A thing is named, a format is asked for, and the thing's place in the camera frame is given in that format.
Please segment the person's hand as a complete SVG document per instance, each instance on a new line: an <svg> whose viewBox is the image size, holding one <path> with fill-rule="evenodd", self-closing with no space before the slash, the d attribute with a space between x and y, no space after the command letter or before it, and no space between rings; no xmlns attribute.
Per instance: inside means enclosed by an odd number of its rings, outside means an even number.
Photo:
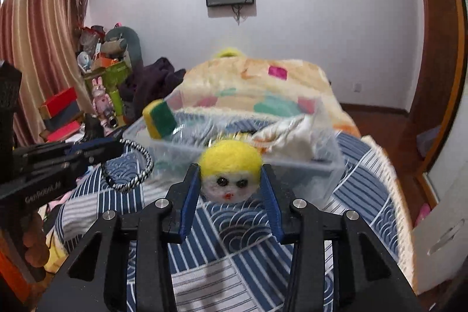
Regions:
<svg viewBox="0 0 468 312"><path fill-rule="evenodd" d="M40 268L47 264L49 249L43 232L42 218L37 212L29 219L28 228L23 233L23 244L26 248L25 259L32 267Z"/></svg>

